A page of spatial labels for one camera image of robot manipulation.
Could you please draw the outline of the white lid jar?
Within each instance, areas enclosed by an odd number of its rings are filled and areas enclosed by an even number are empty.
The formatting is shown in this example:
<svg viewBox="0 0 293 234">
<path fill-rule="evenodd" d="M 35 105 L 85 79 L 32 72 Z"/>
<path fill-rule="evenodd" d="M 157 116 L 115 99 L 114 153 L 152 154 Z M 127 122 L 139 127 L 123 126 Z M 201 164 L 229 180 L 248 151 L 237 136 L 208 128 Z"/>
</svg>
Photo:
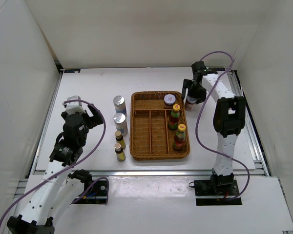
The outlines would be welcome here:
<svg viewBox="0 0 293 234">
<path fill-rule="evenodd" d="M 193 111 L 196 106 L 196 99 L 190 96 L 186 97 L 186 102 L 185 102 L 185 109 L 187 111 Z"/>
<path fill-rule="evenodd" d="M 164 96 L 164 108 L 171 109 L 176 102 L 176 97 L 173 94 L 167 94 Z"/>
</svg>

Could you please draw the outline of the red sauce bottle yellow cap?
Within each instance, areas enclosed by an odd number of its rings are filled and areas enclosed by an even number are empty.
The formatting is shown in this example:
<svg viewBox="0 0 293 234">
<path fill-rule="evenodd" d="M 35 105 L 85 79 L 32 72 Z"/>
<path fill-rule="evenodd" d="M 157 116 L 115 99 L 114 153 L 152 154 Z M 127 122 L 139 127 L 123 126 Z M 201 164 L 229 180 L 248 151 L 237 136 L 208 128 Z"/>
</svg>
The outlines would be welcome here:
<svg viewBox="0 0 293 234">
<path fill-rule="evenodd" d="M 182 150 L 184 147 L 185 141 L 186 141 L 186 125 L 179 124 L 174 136 L 174 141 L 172 145 L 173 149 L 176 151 Z"/>
</svg>

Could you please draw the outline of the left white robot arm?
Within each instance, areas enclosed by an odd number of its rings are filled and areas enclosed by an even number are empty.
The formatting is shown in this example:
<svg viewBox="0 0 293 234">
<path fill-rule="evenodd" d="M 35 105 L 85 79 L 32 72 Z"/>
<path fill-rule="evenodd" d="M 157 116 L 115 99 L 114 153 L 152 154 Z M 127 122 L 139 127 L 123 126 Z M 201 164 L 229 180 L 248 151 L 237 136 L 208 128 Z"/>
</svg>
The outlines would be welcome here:
<svg viewBox="0 0 293 234">
<path fill-rule="evenodd" d="M 31 199 L 17 216 L 9 217 L 7 228 L 11 233 L 54 233 L 56 221 L 70 204 L 91 193 L 94 181 L 90 172 L 72 170 L 83 161 L 80 156 L 89 130 L 106 123 L 101 112 L 90 103 L 87 106 L 93 115 L 89 116 L 83 103 L 77 99 L 63 103 L 63 131 L 56 139 L 40 184 L 22 195 L 25 198 L 32 194 Z"/>
</svg>

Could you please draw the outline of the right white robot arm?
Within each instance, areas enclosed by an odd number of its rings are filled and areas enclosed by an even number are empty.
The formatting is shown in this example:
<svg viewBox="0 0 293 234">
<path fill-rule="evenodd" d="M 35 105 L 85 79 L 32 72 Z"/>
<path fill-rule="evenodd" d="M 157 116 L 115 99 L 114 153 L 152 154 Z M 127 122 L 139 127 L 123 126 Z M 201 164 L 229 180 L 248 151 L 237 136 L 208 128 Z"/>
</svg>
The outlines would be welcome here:
<svg viewBox="0 0 293 234">
<path fill-rule="evenodd" d="M 219 74 L 215 68 L 207 68 L 203 61 L 191 65 L 193 79 L 184 79 L 182 99 L 185 108 L 206 101 L 210 95 L 216 103 L 213 126 L 217 133 L 217 156 L 209 188 L 215 195 L 227 192 L 234 182 L 232 158 L 235 143 L 245 126 L 246 100 L 237 96 L 218 81 Z"/>
</svg>

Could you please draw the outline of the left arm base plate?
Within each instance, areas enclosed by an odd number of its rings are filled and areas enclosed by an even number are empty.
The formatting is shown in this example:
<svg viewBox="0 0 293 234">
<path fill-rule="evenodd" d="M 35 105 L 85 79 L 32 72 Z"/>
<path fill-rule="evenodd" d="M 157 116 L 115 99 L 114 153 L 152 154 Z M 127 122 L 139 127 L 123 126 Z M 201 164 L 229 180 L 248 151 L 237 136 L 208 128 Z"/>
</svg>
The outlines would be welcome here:
<svg viewBox="0 0 293 234">
<path fill-rule="evenodd" d="M 106 205 L 108 203 L 109 180 L 107 177 L 100 177 L 89 181 L 85 185 L 86 193 L 79 195 L 72 204 Z"/>
</svg>

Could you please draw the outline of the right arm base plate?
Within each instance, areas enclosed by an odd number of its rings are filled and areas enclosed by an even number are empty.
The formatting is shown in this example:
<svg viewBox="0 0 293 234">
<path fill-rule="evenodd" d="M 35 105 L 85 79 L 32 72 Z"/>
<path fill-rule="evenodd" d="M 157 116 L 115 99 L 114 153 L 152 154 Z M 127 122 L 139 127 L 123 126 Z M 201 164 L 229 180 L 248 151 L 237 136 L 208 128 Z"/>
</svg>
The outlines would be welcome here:
<svg viewBox="0 0 293 234">
<path fill-rule="evenodd" d="M 229 187 L 216 192 L 210 184 L 210 180 L 194 180 L 188 186 L 195 191 L 196 206 L 238 206 L 242 205 L 237 181 Z"/>
</svg>

